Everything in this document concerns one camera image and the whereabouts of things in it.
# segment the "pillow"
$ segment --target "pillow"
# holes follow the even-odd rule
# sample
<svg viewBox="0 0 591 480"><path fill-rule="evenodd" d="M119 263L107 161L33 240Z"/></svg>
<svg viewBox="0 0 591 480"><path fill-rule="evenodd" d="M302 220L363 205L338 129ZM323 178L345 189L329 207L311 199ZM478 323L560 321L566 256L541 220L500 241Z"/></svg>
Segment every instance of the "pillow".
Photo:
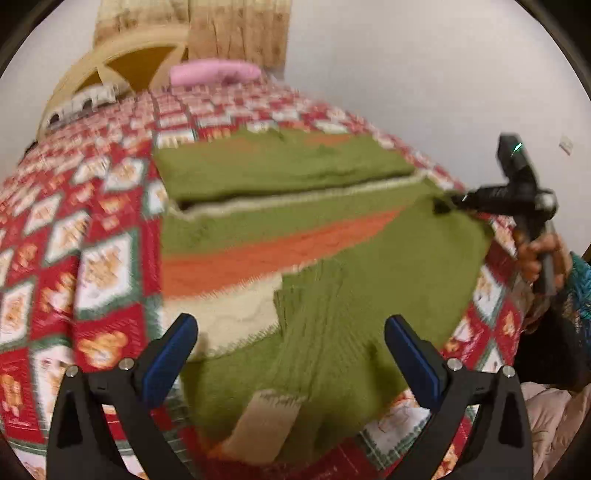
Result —
<svg viewBox="0 0 591 480"><path fill-rule="evenodd" d="M43 120L43 131L57 130L82 116L96 112L100 106L116 103L118 98L127 91L129 91L127 82L121 84L106 82L80 90L46 115Z"/></svg>
<svg viewBox="0 0 591 480"><path fill-rule="evenodd" d="M261 69L242 60L194 60L170 69L170 85L191 86L198 83L250 82L261 76Z"/></svg>

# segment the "finger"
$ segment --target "finger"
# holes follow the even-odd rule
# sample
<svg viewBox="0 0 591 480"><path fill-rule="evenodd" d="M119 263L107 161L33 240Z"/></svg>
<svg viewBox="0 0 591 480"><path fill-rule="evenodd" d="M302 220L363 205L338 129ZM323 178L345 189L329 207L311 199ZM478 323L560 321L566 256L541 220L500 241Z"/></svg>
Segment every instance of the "finger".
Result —
<svg viewBox="0 0 591 480"><path fill-rule="evenodd" d="M538 278L540 277L539 274L535 274L535 275L528 275L528 274L524 274L521 273L521 276L523 277L523 279L527 282L527 283L535 283Z"/></svg>
<svg viewBox="0 0 591 480"><path fill-rule="evenodd" d="M537 254L530 248L531 244L521 244L517 248L517 258L520 262L535 261Z"/></svg>
<svg viewBox="0 0 591 480"><path fill-rule="evenodd" d="M529 245L530 250L536 254L554 252L560 249L558 237L553 233L545 233Z"/></svg>
<svg viewBox="0 0 591 480"><path fill-rule="evenodd" d="M540 262L520 263L519 269L526 274L537 275L542 272L542 264Z"/></svg>

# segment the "beige curtain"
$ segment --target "beige curtain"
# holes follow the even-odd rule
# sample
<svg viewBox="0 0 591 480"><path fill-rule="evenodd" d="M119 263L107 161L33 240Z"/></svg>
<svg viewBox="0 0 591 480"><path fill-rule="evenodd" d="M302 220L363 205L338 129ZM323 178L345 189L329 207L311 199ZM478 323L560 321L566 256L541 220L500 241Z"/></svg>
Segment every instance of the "beige curtain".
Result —
<svg viewBox="0 0 591 480"><path fill-rule="evenodd" d="M291 0L190 0L189 57L283 67Z"/></svg>
<svg viewBox="0 0 591 480"><path fill-rule="evenodd" d="M133 28L189 21L189 0L102 0L94 46Z"/></svg>
<svg viewBox="0 0 591 480"><path fill-rule="evenodd" d="M95 46L131 28L190 23L189 57L285 63L291 0L102 0Z"/></svg>

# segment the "light switch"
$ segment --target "light switch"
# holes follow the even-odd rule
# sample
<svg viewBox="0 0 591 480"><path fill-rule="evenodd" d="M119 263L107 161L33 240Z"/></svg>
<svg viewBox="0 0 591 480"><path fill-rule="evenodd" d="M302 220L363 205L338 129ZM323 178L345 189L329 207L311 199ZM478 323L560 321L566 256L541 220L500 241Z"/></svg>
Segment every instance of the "light switch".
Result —
<svg viewBox="0 0 591 480"><path fill-rule="evenodd" d="M571 154L573 153L573 141L565 135L563 135L560 139L560 143L558 144L558 146L562 148L568 156L571 156Z"/></svg>

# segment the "blue gripper pad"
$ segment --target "blue gripper pad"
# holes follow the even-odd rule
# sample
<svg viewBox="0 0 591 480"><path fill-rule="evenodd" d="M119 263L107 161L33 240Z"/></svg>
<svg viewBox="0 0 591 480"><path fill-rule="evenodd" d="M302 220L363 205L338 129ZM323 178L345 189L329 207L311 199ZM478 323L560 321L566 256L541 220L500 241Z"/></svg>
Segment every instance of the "blue gripper pad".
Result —
<svg viewBox="0 0 591 480"><path fill-rule="evenodd" d="M145 360L148 361L148 367L143 372L141 382L141 398L148 408L159 407L164 402L197 342L198 331L195 318L188 313L182 313L164 336L148 345L140 357L139 360L142 361L146 354ZM157 349L150 352L152 344Z"/></svg>
<svg viewBox="0 0 591 480"><path fill-rule="evenodd" d="M401 315L386 320L384 339L418 404L422 408L438 410L444 386L421 351L420 342L423 341Z"/></svg>

